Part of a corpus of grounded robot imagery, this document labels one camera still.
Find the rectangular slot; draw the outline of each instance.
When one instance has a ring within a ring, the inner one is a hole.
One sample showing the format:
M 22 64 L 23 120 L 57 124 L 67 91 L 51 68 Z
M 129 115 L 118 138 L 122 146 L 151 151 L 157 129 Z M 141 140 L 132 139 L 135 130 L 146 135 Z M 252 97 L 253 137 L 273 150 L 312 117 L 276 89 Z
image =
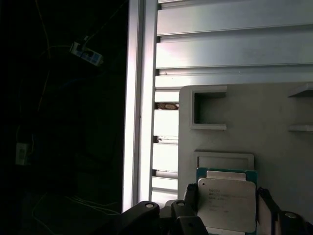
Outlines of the rectangular slot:
M 212 86 L 207 91 L 193 92 L 191 129 L 226 130 L 223 117 L 215 115 L 223 105 L 221 98 L 226 96 L 226 90 L 226 86 Z
M 313 83 L 306 83 L 290 90 L 288 97 L 313 97 Z
M 218 152 L 194 152 L 197 159 L 197 167 L 254 170 L 254 156 L 250 153 L 218 153 Z
M 289 131 L 313 132 L 313 125 L 291 125 Z

